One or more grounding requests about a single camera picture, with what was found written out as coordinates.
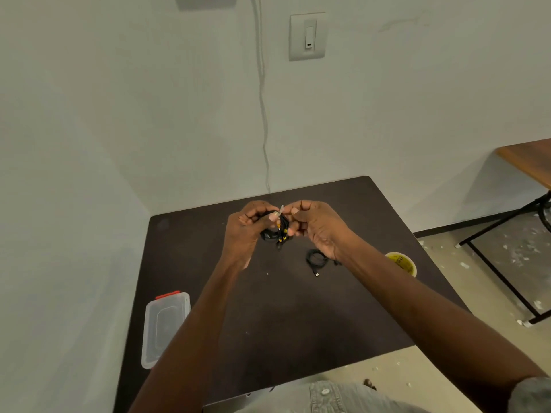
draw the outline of table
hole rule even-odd
[[[369,177],[351,178],[270,196],[275,206],[300,199],[328,202],[363,239],[383,253],[398,251],[417,265],[417,279],[465,307]],[[126,412],[149,371],[141,367],[145,306],[155,296],[186,291],[197,301],[214,269],[230,213],[252,199],[153,216],[147,238],[115,413]],[[231,294],[207,404],[413,345],[410,337],[343,266],[327,264],[315,277],[304,238],[258,241]]]
[[[469,236],[467,239],[459,242],[456,245],[456,248],[466,244],[481,258],[482,261],[484,261],[492,272],[498,276],[507,288],[509,288],[509,290],[511,290],[513,294],[522,302],[522,304],[525,305],[525,307],[534,315],[532,319],[524,322],[525,326],[531,326],[547,319],[548,317],[551,317],[551,309],[544,313],[538,312],[536,307],[534,307],[532,303],[522,296],[520,291],[518,291],[515,286],[509,282],[505,276],[503,276],[501,271],[492,262],[490,262],[488,258],[486,258],[486,256],[472,243],[472,241],[498,227],[499,225],[502,225],[506,221],[511,220],[513,217],[526,213],[527,211],[536,211],[543,226],[551,232],[551,223],[548,222],[544,212],[547,203],[551,200],[551,139],[542,139],[516,145],[502,146],[496,149],[496,153],[499,157],[529,175],[550,191],[547,191],[546,194],[538,197],[517,211],[514,211],[485,229],[482,229],[481,231]]]

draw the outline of floor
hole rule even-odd
[[[523,326],[522,321],[531,318],[527,309],[468,246],[455,248],[459,241],[485,226],[424,237],[419,243],[472,313],[551,375],[551,318],[530,328]],[[537,217],[521,215],[476,239],[474,244],[541,312],[551,308],[551,233]],[[274,391],[323,379],[345,383],[362,382],[365,378],[371,379],[378,391],[432,412],[479,412],[416,346],[286,383]],[[204,411],[234,412],[267,391],[210,405]]]

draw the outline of shirt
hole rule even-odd
[[[255,400],[238,413],[428,413],[392,400],[362,384],[318,381],[297,385]],[[528,378],[515,386],[507,413],[551,412],[551,378]]]

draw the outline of light switch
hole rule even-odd
[[[313,26],[306,28],[306,49],[313,49]]]
[[[293,14],[289,21],[289,60],[323,58],[327,13]]]

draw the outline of forearm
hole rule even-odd
[[[149,373],[129,413],[200,412],[216,362],[235,264],[221,260],[162,357]]]
[[[338,259],[396,319],[433,364],[485,411],[505,411],[513,387],[546,376],[492,328],[347,232]]]

